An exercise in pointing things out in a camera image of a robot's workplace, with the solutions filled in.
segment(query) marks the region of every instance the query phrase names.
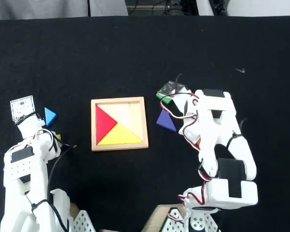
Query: blue triangle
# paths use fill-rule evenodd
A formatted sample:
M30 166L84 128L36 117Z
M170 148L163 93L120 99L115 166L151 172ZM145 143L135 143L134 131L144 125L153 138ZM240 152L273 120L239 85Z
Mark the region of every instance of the blue triangle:
M157 120L157 124L159 126L166 128L166 129L169 129L169 130L176 132L176 128L174 126L174 123L172 122L172 119L171 119L169 113L166 112L165 110L161 111L161 113L158 117L158 120Z
M47 109L46 107L44 107L44 111L45 111L46 126L49 126L57 117L57 115L53 111Z

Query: triangle piece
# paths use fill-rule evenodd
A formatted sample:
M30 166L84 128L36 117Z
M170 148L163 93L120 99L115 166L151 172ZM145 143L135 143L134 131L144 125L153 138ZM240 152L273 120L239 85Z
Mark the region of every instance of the triangle piece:
M114 145L114 144L136 144L141 143L136 135L117 123L113 129L98 143L98 145Z
M158 120L157 120L157 124L159 126L166 128L166 129L169 129L171 131L176 132L176 128L174 126L174 123L173 123L169 113L165 110L161 111L161 113L158 117Z
M98 144L117 122L96 105L96 144Z
M143 140L141 107L139 103L98 104L98 106L118 123Z
M45 123L46 123L46 126L48 127L55 120L55 118L57 117L57 114L47 109L46 107L44 107L44 111L45 111Z

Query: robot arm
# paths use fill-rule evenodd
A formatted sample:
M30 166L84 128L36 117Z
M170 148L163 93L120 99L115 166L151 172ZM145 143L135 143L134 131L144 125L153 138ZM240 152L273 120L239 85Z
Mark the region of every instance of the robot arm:
M24 140L12 146L4 155L3 184L6 194L1 232L63 231L51 205L42 203L32 208L33 203L47 199L46 164L61 152L53 133L42 129L42 125L43 122L36 115L28 117L19 127ZM68 219L70 224L73 223L69 216L70 200L64 191L55 191L54 206L67 228Z
M252 180L257 169L248 142L241 135L230 94L197 90L195 95L194 98L187 95L184 100L181 95L181 102L177 96L173 97L176 105L188 102L186 115L197 112L195 123L192 118L183 119L179 133L199 151L199 169L202 170L199 173L206 181L203 190L196 187L184 192L182 200L185 206L190 210L194 207L235 209L256 204L257 186ZM235 159L217 159L216 144L224 145Z

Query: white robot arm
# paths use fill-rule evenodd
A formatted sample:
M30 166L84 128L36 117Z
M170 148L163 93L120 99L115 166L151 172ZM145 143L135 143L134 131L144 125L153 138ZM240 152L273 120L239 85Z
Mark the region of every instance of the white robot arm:
M183 88L179 93L172 96L183 113L181 118L184 124L179 134L199 151L198 172L204 183L178 195L186 209L186 217L176 219L170 213L168 220L171 221L168 223L185 222L184 231L205 228L216 232L217 226L216 230L206 227L206 217L212 220L209 214L258 202L257 185L252 182L257 173L256 164L247 140L241 135L236 110L228 92L207 89L197 90L193 94ZM225 146L234 159L217 159L217 144ZM191 218L201 220L196 223Z
M70 199L65 191L50 191L47 166L59 157L62 143L36 114L30 114L18 125L23 141L4 155L5 209L1 232L94 232L85 211L73 221Z

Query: wooden frame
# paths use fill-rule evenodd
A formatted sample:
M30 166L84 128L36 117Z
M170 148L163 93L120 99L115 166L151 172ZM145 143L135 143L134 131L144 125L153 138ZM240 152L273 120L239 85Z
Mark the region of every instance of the wooden frame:
M125 104L125 103L138 103L140 105L140 112L130 111L130 115L134 116L135 113L137 113L138 117L139 116L141 117L143 142L135 143L135 144L97 145L96 144L96 105ZM109 98L109 99L91 100L91 150L92 151L105 151L105 150L137 149L137 148L148 148L148 136L147 136L144 97Z

